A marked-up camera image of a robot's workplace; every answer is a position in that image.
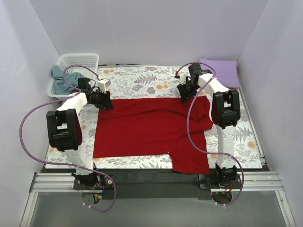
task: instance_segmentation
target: glass panel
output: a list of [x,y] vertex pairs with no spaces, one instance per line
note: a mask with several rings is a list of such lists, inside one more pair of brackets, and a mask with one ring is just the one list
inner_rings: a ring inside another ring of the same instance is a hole
[[[93,202],[92,195],[84,195],[83,199]],[[81,193],[40,192],[31,227],[286,226],[275,192],[243,192],[234,205],[225,209],[194,200],[118,199],[109,212],[101,213],[83,206]],[[102,200],[97,206],[105,208],[110,203]]]

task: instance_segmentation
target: cable connector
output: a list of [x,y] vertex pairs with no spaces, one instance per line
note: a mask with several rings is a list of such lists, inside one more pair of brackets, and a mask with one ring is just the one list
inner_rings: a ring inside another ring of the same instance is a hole
[[175,78],[180,79],[180,76],[178,75],[178,71],[175,72]]

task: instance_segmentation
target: white wall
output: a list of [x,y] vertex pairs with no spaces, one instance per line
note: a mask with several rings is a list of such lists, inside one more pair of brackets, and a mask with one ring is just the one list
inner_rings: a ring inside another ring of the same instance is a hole
[[[19,125],[30,109],[49,101],[46,86],[59,55],[29,1],[0,0],[0,21],[0,226],[17,227],[42,166],[24,153]],[[47,110],[33,113],[24,128],[26,145],[39,158],[46,155]]]
[[303,2],[269,0],[238,60],[266,161],[303,226]]
[[100,63],[237,60],[267,0],[30,0],[58,53]]

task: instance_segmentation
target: red cloth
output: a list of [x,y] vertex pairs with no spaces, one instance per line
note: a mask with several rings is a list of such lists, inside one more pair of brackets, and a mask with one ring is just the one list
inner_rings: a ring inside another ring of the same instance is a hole
[[[169,154],[173,170],[185,174],[208,174],[207,155],[189,142],[186,131],[191,101],[179,98],[112,100],[114,110],[100,110],[94,158]],[[209,101],[198,97],[190,118],[194,143],[206,151],[204,130],[213,125]]]

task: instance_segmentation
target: table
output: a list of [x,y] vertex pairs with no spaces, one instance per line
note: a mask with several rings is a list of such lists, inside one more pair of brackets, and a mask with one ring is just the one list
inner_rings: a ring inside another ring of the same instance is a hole
[[[275,192],[243,192],[236,204],[223,209],[197,198],[118,199],[109,212],[83,206],[92,195],[81,192],[39,192],[31,227],[144,226],[144,227],[286,227]],[[96,206],[109,207],[111,200]]]
[[[111,99],[180,97],[177,89],[179,80],[174,78],[178,66],[125,66],[98,68],[101,78],[110,79]],[[210,103],[212,97],[202,91],[201,96],[207,96]],[[238,121],[234,138],[234,156],[243,168],[261,168],[260,150],[256,135],[250,123],[249,114],[242,97],[240,97],[241,119]],[[79,114],[83,134],[82,145],[89,158],[93,156],[95,132],[98,119],[98,109],[87,105]],[[209,152],[217,152],[217,132],[215,125],[205,131],[206,147]],[[210,168],[215,167],[217,155],[208,155]],[[46,161],[67,163],[64,153],[49,147]],[[172,169],[172,160],[168,154],[154,156],[129,156],[94,158],[97,168],[162,168]],[[72,168],[70,166],[49,165],[47,169]]]

